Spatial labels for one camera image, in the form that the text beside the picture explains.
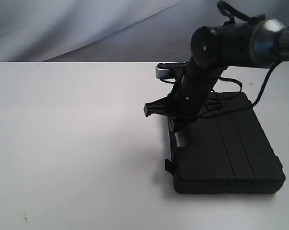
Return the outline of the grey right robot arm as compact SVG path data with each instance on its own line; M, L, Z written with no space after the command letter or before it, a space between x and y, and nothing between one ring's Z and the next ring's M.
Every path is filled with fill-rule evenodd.
M203 26L194 32L190 51L188 62L157 64L157 79L173 87L166 97L144 105L145 116L167 116L172 132L199 118L213 118L213 111L224 115L224 99L213 88L228 67L272 72L289 61L289 26L275 19Z

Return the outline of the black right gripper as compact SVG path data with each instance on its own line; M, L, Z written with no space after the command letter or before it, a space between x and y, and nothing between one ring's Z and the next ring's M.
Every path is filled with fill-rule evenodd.
M193 61L170 62L168 67L182 70L179 88L173 97L166 97L144 104L144 115L167 116L168 130L179 132L195 121L201 107L209 96L218 78L225 71L224 65L202 68Z

